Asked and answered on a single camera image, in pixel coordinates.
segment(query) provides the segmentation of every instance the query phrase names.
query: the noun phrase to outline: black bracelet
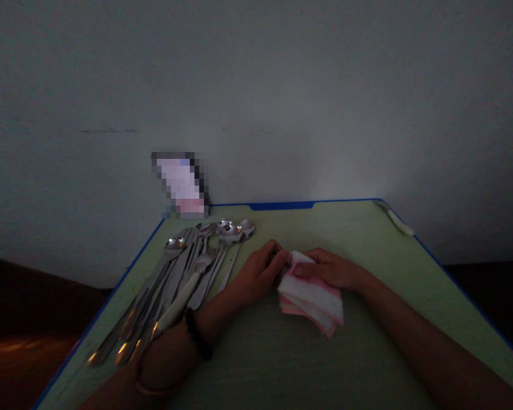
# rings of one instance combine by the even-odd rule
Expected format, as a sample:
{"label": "black bracelet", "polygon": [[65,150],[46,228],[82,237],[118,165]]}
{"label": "black bracelet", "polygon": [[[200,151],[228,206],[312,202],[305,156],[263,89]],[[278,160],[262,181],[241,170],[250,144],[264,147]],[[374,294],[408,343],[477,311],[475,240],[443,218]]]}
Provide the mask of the black bracelet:
{"label": "black bracelet", "polygon": [[204,358],[204,360],[211,360],[213,357],[213,349],[207,344],[205,339],[202,337],[196,325],[196,319],[194,318],[194,311],[191,308],[187,308],[184,314],[184,321],[190,334],[190,339],[194,342],[196,350]]}

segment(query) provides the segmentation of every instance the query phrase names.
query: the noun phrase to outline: green tablecloth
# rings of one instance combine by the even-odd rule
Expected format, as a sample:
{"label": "green tablecloth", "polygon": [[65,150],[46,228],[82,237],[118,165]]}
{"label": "green tablecloth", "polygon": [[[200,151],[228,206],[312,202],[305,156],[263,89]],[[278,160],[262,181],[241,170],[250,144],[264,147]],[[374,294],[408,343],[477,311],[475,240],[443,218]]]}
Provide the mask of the green tablecloth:
{"label": "green tablecloth", "polygon": [[[318,202],[311,209],[252,211],[215,207],[213,220],[251,219],[233,276],[268,239],[287,250],[322,247],[366,267],[446,334],[513,386],[513,351],[416,238],[401,234],[370,200]],[[164,221],[40,403],[74,409],[115,371],[86,361],[150,275],[168,238],[198,220]],[[209,294],[229,267],[233,250]],[[178,408],[434,408],[435,403],[361,299],[343,294],[345,325],[332,339],[309,320],[284,315],[277,292],[243,311],[226,329],[213,360],[174,398]]]}

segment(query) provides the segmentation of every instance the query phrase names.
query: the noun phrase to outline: dark floor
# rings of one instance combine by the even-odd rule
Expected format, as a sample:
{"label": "dark floor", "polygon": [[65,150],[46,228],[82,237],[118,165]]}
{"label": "dark floor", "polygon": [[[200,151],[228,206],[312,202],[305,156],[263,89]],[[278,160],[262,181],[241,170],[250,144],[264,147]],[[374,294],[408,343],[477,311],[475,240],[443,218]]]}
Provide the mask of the dark floor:
{"label": "dark floor", "polygon": [[[513,262],[447,270],[513,344]],[[0,260],[0,409],[32,407],[109,293]]]}

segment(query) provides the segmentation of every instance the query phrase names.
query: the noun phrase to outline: blue table trim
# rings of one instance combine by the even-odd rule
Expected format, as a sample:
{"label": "blue table trim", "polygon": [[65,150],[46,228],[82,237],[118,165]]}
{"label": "blue table trim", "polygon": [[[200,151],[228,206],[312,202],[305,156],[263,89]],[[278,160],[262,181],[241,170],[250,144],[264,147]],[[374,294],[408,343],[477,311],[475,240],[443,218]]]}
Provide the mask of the blue table trim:
{"label": "blue table trim", "polygon": [[[317,202],[355,202],[355,201],[368,201],[368,200],[380,200],[380,199],[381,198],[364,198],[364,199],[332,199],[332,200],[301,201],[301,202],[263,202],[263,203],[212,204],[211,208],[212,207],[222,207],[222,206],[247,205],[247,206],[249,206],[251,208],[252,211],[295,210],[295,209],[311,209],[311,208],[314,207],[314,205]],[[393,212],[399,217],[399,219],[401,219],[401,217],[395,211],[393,211]],[[74,354],[78,350],[78,347],[81,345],[82,341],[84,341],[84,339],[86,338],[88,333],[91,331],[91,329],[93,328],[93,325],[95,324],[95,322],[97,321],[99,316],[101,316],[101,313],[107,307],[109,301],[114,297],[114,295],[116,294],[116,291],[120,287],[121,283],[124,281],[124,279],[127,277],[127,275],[131,272],[131,269],[133,268],[135,263],[137,263],[137,260],[139,260],[139,257],[142,255],[142,253],[144,252],[144,250],[146,249],[146,247],[148,246],[148,244],[150,243],[152,238],[154,238],[154,235],[156,234],[158,229],[160,229],[160,227],[161,227],[161,225],[163,224],[164,221],[165,221],[165,219],[162,219],[160,221],[160,223],[158,224],[156,229],[154,229],[154,232],[152,232],[152,234],[150,235],[150,238],[148,238],[148,240],[146,241],[146,243],[144,244],[142,249],[139,251],[139,253],[135,257],[135,259],[133,260],[133,262],[131,262],[131,265],[129,266],[129,269],[127,269],[125,271],[124,275],[121,277],[120,281],[118,282],[118,284],[116,285],[116,287],[114,288],[112,293],[108,296],[107,300],[102,305],[101,309],[99,309],[99,311],[97,312],[97,314],[95,315],[95,317],[93,318],[91,323],[84,330],[84,333],[82,334],[80,339],[77,341],[76,345],[74,345],[74,347],[72,348],[72,351],[69,353],[67,358],[64,360],[64,362],[61,365],[61,367],[59,368],[59,370],[57,370],[57,373],[53,376],[53,378],[47,384],[47,386],[44,389],[44,391],[38,397],[38,400],[36,401],[36,404],[34,405],[33,410],[36,410],[40,406],[40,404],[44,401],[44,399],[46,398],[48,392],[51,389],[51,386],[53,386],[53,384],[57,381],[59,376],[61,376],[61,373],[63,372],[64,368],[67,366],[67,364],[70,361],[70,359],[72,358],[72,356],[74,356]],[[503,341],[507,344],[507,346],[509,346],[509,348],[513,351],[513,344],[503,335],[502,332],[500,332],[500,330],[496,327],[496,325],[488,318],[488,316],[480,309],[480,307],[469,297],[469,295],[465,292],[465,290],[463,290],[463,288],[458,284],[458,282],[456,282],[456,280],[443,267],[443,265],[441,265],[441,263],[430,252],[430,250],[426,248],[426,245],[423,244],[423,242],[418,238],[418,236],[415,235],[414,238],[418,241],[420,246],[424,248],[424,250],[428,253],[428,255],[431,256],[431,258],[435,261],[435,263],[437,265],[439,265],[439,267],[450,278],[450,280],[454,283],[454,285],[456,285],[456,287],[460,290],[460,292],[462,292],[462,294],[467,298],[467,300],[469,300],[471,302],[471,304],[477,309],[477,311],[481,314],[481,316],[484,318],[484,320],[487,321],[487,323],[494,329],[494,331],[496,333],[498,333],[498,335],[503,339]]]}
{"label": "blue table trim", "polygon": [[277,211],[289,209],[311,209],[317,202],[354,202],[363,200],[379,200],[380,198],[364,199],[331,199],[317,201],[299,201],[299,202],[262,202],[262,203],[237,203],[237,204],[211,204],[211,210],[215,206],[237,206],[247,205],[252,211]]}

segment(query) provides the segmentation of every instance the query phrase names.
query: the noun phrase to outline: pink napkin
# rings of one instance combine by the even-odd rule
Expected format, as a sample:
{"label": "pink napkin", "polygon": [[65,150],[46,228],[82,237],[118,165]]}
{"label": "pink napkin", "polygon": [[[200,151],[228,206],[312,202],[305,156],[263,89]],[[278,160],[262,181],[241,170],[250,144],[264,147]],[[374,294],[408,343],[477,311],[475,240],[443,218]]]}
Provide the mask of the pink napkin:
{"label": "pink napkin", "polygon": [[330,339],[336,325],[344,324],[340,289],[318,277],[296,276],[294,270],[300,263],[315,262],[300,252],[291,252],[291,267],[283,275],[278,287],[279,306],[283,313],[307,317]]}

